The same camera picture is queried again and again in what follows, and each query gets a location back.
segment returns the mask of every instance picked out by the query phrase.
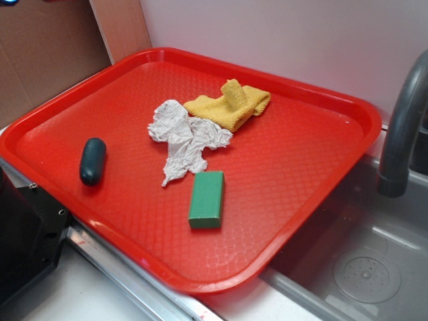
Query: white tissue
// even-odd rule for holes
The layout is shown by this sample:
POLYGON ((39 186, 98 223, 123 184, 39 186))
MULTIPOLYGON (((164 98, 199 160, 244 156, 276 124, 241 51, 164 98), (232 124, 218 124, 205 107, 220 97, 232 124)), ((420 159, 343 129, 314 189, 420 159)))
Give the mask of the white tissue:
POLYGON ((187 171, 203 172, 207 161, 202 150, 226 147, 233 134, 208 119, 189 117, 187 110, 176 100, 167 100, 154 111, 154 122, 148 125, 148 134, 155 142, 168 142, 165 180, 184 177, 187 171))

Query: tray rim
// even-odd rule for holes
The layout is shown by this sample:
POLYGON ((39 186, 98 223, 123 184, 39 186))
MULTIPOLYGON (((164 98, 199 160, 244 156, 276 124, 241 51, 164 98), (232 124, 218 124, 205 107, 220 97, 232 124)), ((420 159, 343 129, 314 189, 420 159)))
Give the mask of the tray rim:
MULTIPOLYGON (((13 122, 0 136, 0 156, 2 156, 26 177, 35 181, 54 197, 57 197, 59 201, 64 203, 64 200, 67 201, 69 199, 69 196, 66 195, 66 193, 62 192, 62 190, 55 184, 51 186, 50 184, 52 184, 52 182, 50 180, 45 179, 43 175, 33 170, 25 161, 21 160, 18 155, 13 153, 13 147, 19 140, 19 137, 22 137, 26 132, 39 126, 44 120, 49 119, 49 116, 60 113, 62 110, 72 106, 73 103, 76 103, 86 97, 88 95, 88 90, 90 92, 95 92, 97 89, 105 86, 106 80, 111 82, 116 79, 116 76, 112 75, 112 71, 122 75, 138 66, 141 66, 142 64, 150 62, 171 62, 181 66, 188 66, 191 69, 202 72, 206 72, 209 68, 215 66, 216 72, 214 74, 216 76, 228 78, 229 75, 233 75, 245 84, 269 90, 271 93, 280 95, 284 95, 289 88, 293 88, 300 93, 301 96, 299 96, 299 98, 304 98, 299 99, 303 102, 311 103, 314 102, 314 100, 318 100, 319 102, 322 100, 328 100, 332 103, 332 108, 335 108, 331 109, 332 111, 345 114, 355 120, 356 118, 359 118, 360 120, 365 119, 363 123, 357 121, 364 132, 364 136, 359 142, 358 148, 355 148, 350 154, 348 154, 342 163, 336 167, 333 175, 328 177, 328 180, 322 184, 323 189, 318 189, 299 209, 299 211, 305 210, 308 212, 305 219, 302 220, 301 217, 296 218, 296 216, 293 216, 288 221, 288 225, 292 225, 294 227, 299 227, 305 222, 305 220, 312 214, 313 210, 321 204, 322 200, 330 194, 346 173, 358 162, 369 146, 376 140, 381 131, 381 117, 376 108, 372 104, 369 104, 359 98, 327 90, 318 86, 305 84, 303 82, 290 80, 288 78, 271 75, 251 68, 222 62, 220 60, 197 55, 195 53, 174 48, 160 47, 143 50, 124 58, 117 64, 114 64, 92 77, 89 77, 87 80, 84 80, 69 90, 66 90, 62 94, 13 122)), ((88 208, 81 207, 79 203, 76 203, 72 210, 85 212, 91 211, 88 208)), ((95 211, 92 211, 91 215, 99 217, 99 214, 96 214, 95 211)), ((169 286, 189 294, 222 292, 250 280, 268 264, 270 258, 274 256, 272 253, 276 253, 287 242, 287 240, 291 238, 292 234, 298 230, 297 228, 290 234, 290 231, 283 227, 280 232, 274 236, 273 241, 269 243, 246 268, 230 278, 217 280, 216 282, 194 282, 184 278, 183 276, 172 274, 172 269, 167 268, 156 256, 139 247, 135 242, 126 239, 116 230, 112 230, 110 227, 106 228, 103 225, 90 225, 89 228, 95 230, 96 233, 116 247, 116 244, 120 244, 121 247, 124 245, 125 247, 123 248, 127 249, 126 254, 134 261, 138 260, 135 253, 143 252, 144 256, 150 259, 152 265, 157 265, 156 271, 148 265, 141 264, 140 261, 138 261, 137 264, 152 272, 156 277, 166 282, 169 286)))

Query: sink basin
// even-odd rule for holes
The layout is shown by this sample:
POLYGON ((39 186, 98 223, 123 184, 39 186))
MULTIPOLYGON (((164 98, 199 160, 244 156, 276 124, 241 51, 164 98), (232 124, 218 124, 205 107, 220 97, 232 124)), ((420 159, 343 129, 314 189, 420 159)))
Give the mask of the sink basin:
POLYGON ((428 181, 411 173, 406 194, 386 198, 377 166, 365 156, 270 267, 335 320, 426 320, 428 181))

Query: wooden panel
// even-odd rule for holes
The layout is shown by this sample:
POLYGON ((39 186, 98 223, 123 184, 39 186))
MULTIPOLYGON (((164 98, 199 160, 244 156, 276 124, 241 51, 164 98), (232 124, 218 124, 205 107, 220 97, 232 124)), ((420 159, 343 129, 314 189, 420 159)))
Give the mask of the wooden panel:
POLYGON ((151 48, 139 0, 90 0, 112 63, 151 48))
POLYGON ((0 128, 108 67, 88 0, 0 8, 0 128))

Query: white wall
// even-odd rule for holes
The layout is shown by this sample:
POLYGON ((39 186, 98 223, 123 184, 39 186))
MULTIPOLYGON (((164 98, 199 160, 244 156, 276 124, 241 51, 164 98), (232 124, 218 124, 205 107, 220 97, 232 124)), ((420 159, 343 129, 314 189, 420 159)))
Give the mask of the white wall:
POLYGON ((140 0, 175 47, 357 96, 388 122, 428 48, 427 0, 140 0))

